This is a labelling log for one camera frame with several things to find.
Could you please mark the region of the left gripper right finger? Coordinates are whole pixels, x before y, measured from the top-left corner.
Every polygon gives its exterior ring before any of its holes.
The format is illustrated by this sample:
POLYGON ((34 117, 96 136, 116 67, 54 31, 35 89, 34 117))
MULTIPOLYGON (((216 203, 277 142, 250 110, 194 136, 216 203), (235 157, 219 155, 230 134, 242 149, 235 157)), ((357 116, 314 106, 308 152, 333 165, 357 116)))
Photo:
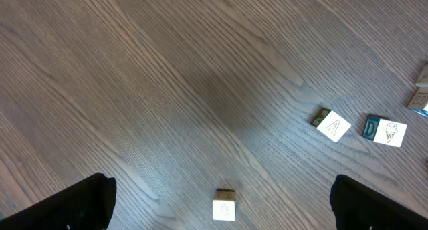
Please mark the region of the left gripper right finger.
POLYGON ((330 192, 337 230, 427 229, 427 218, 347 175, 338 175, 330 192))

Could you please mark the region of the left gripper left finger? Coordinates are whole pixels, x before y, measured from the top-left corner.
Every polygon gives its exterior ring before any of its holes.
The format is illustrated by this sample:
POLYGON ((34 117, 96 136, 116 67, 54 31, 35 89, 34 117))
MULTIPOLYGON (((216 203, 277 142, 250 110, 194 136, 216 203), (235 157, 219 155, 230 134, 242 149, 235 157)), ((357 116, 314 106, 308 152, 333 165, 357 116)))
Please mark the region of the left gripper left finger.
POLYGON ((107 229, 116 204, 116 179, 102 173, 1 220, 1 229, 107 229))

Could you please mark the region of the wooden block text top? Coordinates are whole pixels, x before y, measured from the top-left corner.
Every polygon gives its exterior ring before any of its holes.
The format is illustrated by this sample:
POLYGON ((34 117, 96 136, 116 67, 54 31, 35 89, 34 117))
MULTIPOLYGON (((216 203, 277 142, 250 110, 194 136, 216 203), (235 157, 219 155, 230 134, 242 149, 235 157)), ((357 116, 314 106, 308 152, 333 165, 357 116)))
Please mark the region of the wooden block text top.
POLYGON ((362 137, 378 144, 401 147, 407 125, 377 117, 366 119, 362 137))

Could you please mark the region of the wooden block pencil picture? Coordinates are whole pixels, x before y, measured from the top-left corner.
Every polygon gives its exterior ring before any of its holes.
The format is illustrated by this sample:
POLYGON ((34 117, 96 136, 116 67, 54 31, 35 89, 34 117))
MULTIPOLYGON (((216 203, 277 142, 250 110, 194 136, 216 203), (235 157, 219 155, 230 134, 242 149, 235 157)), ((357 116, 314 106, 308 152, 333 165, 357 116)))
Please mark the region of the wooden block pencil picture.
POLYGON ((428 115, 428 105, 427 105, 427 99, 428 99, 428 92, 427 88, 419 88, 409 104, 407 105, 407 109, 420 114, 424 117, 427 117, 428 115))

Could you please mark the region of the wooden block red picture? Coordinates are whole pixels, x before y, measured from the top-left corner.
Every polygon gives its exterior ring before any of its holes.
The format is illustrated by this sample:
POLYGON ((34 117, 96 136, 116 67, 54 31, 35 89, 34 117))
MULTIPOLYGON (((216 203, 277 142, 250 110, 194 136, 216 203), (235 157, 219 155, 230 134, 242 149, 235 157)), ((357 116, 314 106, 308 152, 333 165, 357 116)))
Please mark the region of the wooden block red picture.
POLYGON ((235 191, 217 189, 213 198, 213 219, 216 221, 235 220, 235 191))

